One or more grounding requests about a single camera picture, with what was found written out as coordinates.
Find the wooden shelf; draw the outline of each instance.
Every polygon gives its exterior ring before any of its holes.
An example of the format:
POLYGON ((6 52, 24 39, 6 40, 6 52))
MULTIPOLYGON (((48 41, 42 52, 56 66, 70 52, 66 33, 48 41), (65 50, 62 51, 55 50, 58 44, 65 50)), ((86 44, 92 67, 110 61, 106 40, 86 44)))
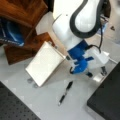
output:
POLYGON ((35 27, 46 12, 43 0, 0 0, 0 16, 27 27, 35 27))
POLYGON ((25 40, 23 47, 4 47, 9 65, 33 57, 45 40, 51 40, 48 33, 36 37, 35 31, 47 11, 43 0, 0 0, 0 16, 18 23, 25 40))
POLYGON ((43 33, 38 36, 33 34, 31 38, 26 41, 24 47, 19 48, 14 46, 5 46, 4 50, 8 64, 12 65, 14 63, 33 57, 38 52, 44 41, 50 41, 52 42, 53 46, 55 45, 49 34, 43 33))

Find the black pen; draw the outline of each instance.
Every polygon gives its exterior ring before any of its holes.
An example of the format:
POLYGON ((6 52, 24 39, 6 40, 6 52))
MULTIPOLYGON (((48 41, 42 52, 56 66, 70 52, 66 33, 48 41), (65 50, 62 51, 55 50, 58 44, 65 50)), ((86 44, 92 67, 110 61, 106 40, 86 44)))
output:
POLYGON ((58 106, 60 106, 61 103, 63 102, 65 96, 67 95, 67 92, 68 92, 69 89, 72 87, 72 84, 73 84, 73 81, 69 82, 69 84, 68 84, 68 86, 67 86, 67 88, 66 88, 65 93, 63 94, 63 96, 61 97, 61 99, 60 99, 60 101, 59 101, 59 103, 58 103, 58 106))

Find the black device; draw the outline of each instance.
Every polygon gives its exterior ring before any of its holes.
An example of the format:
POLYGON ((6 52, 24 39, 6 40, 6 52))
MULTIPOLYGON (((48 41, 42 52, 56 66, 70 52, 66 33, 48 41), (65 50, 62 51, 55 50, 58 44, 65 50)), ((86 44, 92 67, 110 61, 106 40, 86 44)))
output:
POLYGON ((53 12, 53 8, 54 8, 54 0, 44 0, 44 2, 47 4, 48 6, 48 12, 51 11, 53 12))
POLYGON ((106 120, 120 120, 120 62, 87 101, 106 120))

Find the blue object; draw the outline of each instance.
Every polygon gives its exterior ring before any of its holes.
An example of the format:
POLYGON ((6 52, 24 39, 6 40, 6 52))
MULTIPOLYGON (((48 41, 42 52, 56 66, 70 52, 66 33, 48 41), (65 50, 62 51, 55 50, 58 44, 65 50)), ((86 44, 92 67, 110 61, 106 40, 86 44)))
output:
POLYGON ((0 18, 0 41, 17 46, 24 45, 24 38, 17 23, 0 18))
POLYGON ((73 74, 84 72, 84 70, 88 66, 87 62, 89 60, 92 60, 91 57, 88 58, 88 59, 86 59, 86 58, 83 57, 83 55, 85 54, 85 48, 86 47, 88 47, 88 44, 85 42, 85 40, 83 40, 78 45, 76 45, 74 48, 72 48, 72 49, 70 49, 68 51, 68 53, 71 56, 71 58, 73 60, 77 60, 77 62, 75 62, 75 65, 77 65, 77 66, 72 71, 73 74))

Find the white box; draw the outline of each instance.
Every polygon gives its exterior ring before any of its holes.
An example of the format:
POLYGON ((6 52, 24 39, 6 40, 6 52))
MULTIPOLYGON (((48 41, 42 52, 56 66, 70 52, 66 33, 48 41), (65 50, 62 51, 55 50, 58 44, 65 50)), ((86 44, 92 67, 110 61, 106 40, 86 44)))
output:
POLYGON ((36 84, 41 87, 64 59, 64 55, 49 43, 44 42, 36 56, 27 66, 26 71, 36 84))

